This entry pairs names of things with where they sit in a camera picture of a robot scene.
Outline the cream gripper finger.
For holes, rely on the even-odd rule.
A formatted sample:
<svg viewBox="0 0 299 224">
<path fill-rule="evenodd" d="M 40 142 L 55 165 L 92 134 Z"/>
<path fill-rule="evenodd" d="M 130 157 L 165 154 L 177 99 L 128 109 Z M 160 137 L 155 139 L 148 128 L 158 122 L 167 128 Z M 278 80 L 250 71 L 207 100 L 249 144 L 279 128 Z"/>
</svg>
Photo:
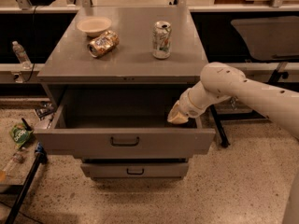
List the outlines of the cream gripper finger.
<svg viewBox="0 0 299 224">
<path fill-rule="evenodd" d="M 169 123 L 179 125 L 179 124 L 184 124 L 187 123 L 189 118 L 187 116 L 183 115 L 175 115 L 175 116 L 168 116 L 167 121 Z"/>
</svg>

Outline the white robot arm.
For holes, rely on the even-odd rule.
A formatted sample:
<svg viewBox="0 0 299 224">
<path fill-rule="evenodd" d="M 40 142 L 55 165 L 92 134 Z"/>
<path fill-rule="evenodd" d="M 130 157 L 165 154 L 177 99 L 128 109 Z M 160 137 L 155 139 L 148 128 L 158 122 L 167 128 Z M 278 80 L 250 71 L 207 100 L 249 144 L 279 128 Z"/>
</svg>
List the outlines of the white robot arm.
<svg viewBox="0 0 299 224">
<path fill-rule="evenodd" d="M 232 145 L 192 161 L 174 224 L 298 224 L 298 94 L 247 78 L 223 63 L 206 65 L 168 119 L 206 122 L 206 109 L 229 98 L 264 119 L 231 122 Z"/>
</svg>

